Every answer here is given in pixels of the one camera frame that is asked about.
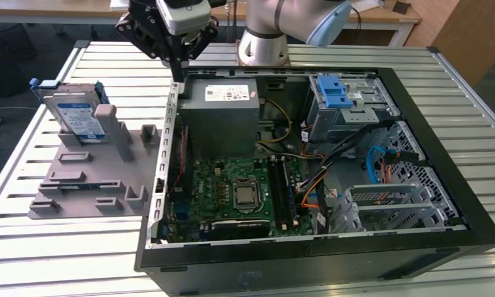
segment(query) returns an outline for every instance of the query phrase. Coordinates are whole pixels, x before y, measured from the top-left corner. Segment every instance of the ram slot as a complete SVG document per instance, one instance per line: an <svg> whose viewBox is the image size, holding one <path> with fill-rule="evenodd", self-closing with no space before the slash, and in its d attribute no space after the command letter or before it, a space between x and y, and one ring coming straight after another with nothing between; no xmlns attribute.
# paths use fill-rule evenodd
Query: ram slot
<svg viewBox="0 0 495 297"><path fill-rule="evenodd" d="M281 226L283 230L287 230L294 224L294 219L289 206L289 183L287 174L285 172L285 164L282 160L271 160L269 162L269 166L275 223L277 226Z"/></svg>
<svg viewBox="0 0 495 297"><path fill-rule="evenodd" d="M285 179L287 181L287 201L289 201L289 208L290 208L290 213L291 213L291 220L293 220L294 226L298 226L299 225L299 221L298 221L299 216L298 216L298 209L295 208L294 187L291 186L291 179L294 177L290 177L286 161L283 161L283 163L282 163L282 170L285 172Z"/></svg>

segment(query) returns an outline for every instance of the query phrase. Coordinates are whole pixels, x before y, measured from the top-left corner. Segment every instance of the blue drive bay latch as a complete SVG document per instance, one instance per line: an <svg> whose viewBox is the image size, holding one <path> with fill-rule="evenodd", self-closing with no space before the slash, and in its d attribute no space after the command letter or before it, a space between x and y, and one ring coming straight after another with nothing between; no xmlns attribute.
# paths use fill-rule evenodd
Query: blue drive bay latch
<svg viewBox="0 0 495 297"><path fill-rule="evenodd" d="M347 97L346 86L335 75L321 75L317 77L318 89L323 95L329 108L353 108L354 102Z"/></svg>

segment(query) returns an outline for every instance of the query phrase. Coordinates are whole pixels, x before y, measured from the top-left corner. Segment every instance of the slatted metal surface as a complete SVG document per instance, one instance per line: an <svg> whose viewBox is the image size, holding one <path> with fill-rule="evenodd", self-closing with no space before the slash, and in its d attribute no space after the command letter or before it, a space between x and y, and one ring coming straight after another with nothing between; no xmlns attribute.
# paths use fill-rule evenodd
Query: slatted metal surface
<svg viewBox="0 0 495 297"><path fill-rule="evenodd" d="M440 56L421 48L291 46L294 66L391 67L495 221L495 120ZM163 126L170 70L128 43L75 49L68 82L100 80L130 129ZM235 47L213 45L194 64L235 65ZM163 296L134 271L140 217L31 220L38 185L60 140L42 107L0 176L0 296ZM246 293L247 295L495 296L495 249L464 257L412 280Z"/></svg>

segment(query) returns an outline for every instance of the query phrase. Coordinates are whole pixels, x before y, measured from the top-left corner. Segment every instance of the desk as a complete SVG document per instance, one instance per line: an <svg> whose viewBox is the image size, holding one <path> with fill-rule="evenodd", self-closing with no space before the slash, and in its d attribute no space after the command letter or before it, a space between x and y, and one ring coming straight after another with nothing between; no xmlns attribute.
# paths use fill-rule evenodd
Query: desk
<svg viewBox="0 0 495 297"><path fill-rule="evenodd" d="M193 65L234 66L214 44ZM495 115L440 54L425 48L290 46L293 66L391 67L495 222ZM163 127L170 69L130 43L75 48L58 76L100 80L128 129ZM58 152L59 124L39 108L0 174L0 296L166 297L134 271L140 217L31 220L30 203ZM265 296L495 296L495 249L413 279L253 292Z"/></svg>
<svg viewBox="0 0 495 297"><path fill-rule="evenodd" d="M422 18L413 9L408 14L393 12L394 2L389 0L390 8L374 8L362 12L363 30L393 30L394 37L390 46L404 46L413 27ZM0 0L0 22L46 23L46 24L107 24L114 25L123 12L110 10L110 0ZM239 3L237 11L239 26L246 25L246 5ZM226 9L214 9L214 16L225 20ZM346 29L355 29L358 16L351 15Z"/></svg>

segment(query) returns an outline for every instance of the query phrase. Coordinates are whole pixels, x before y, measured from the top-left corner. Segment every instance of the motherboard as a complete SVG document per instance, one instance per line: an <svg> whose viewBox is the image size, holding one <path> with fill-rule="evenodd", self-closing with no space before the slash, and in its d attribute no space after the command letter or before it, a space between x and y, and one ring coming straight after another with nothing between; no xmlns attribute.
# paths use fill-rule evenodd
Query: motherboard
<svg viewBox="0 0 495 297"><path fill-rule="evenodd" d="M265 237L313 234L310 214L295 205L301 181L297 159L197 160L191 199L174 202L175 240L250 237L231 234L246 230Z"/></svg>

